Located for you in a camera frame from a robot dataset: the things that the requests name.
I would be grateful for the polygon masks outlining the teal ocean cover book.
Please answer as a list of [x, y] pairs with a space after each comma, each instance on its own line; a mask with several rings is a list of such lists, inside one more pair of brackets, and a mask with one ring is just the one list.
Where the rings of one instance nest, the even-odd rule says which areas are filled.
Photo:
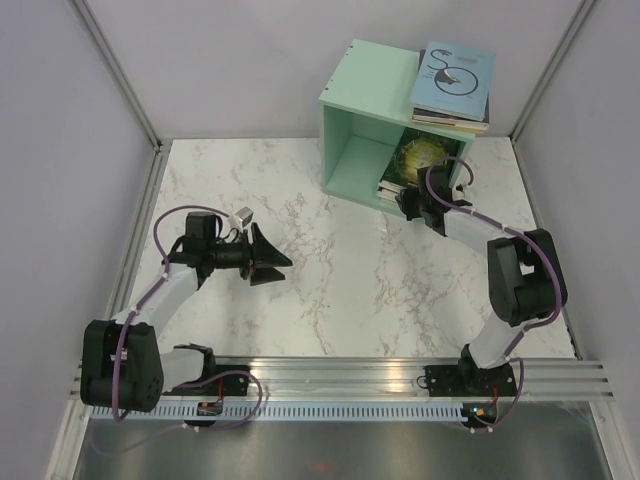
[[396, 202], [396, 197], [397, 197], [397, 193], [390, 191], [390, 190], [386, 190], [386, 189], [379, 189], [376, 192], [376, 195], [379, 199], [387, 201], [387, 202], [392, 202], [395, 203]]

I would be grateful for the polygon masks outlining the navy blue book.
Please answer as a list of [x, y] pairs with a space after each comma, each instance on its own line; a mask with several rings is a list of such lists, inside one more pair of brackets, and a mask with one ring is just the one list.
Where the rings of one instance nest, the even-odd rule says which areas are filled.
[[380, 186], [376, 192], [376, 195], [388, 201], [393, 201], [397, 195], [402, 192], [402, 188]]

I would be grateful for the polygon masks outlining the green forest cover book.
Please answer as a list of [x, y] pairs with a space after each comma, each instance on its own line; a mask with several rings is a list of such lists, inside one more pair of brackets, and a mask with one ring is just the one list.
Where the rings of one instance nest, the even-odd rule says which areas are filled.
[[380, 180], [416, 186], [419, 169], [429, 167], [445, 156], [457, 155], [463, 146], [462, 141], [453, 138], [405, 128]]

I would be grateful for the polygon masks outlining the black book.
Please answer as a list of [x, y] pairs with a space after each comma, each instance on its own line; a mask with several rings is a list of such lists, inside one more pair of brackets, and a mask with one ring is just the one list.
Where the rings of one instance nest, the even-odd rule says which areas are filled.
[[391, 182], [391, 181], [384, 180], [384, 179], [381, 179], [379, 181], [379, 187], [381, 189], [393, 191], [393, 192], [396, 192], [396, 193], [399, 193], [399, 192], [401, 192], [402, 190], [404, 190], [406, 188], [406, 186], [402, 182], [397, 183], [397, 182]]

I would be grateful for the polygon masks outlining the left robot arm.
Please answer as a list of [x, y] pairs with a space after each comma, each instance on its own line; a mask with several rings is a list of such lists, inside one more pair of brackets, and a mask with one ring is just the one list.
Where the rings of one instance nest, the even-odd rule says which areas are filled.
[[157, 248], [160, 272], [130, 306], [108, 320], [91, 321], [83, 336], [80, 397], [105, 407], [116, 422], [149, 412], [162, 394], [211, 393], [222, 373], [209, 347], [187, 343], [161, 351], [158, 337], [180, 307], [219, 270], [235, 270], [252, 286], [284, 280], [292, 260], [264, 236], [253, 213], [232, 216], [184, 205], [184, 232], [169, 249]]

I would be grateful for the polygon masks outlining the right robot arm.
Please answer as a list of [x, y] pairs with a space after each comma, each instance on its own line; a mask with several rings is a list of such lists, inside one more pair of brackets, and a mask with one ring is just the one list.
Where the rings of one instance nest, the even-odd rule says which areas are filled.
[[455, 200], [446, 166], [423, 167], [417, 179], [415, 187], [396, 196], [406, 219], [422, 219], [431, 230], [487, 261], [492, 312], [463, 348], [456, 370], [458, 385], [477, 394], [492, 383], [493, 373], [508, 365], [527, 332], [555, 322], [568, 299], [566, 283], [549, 231], [518, 230], [466, 200]]

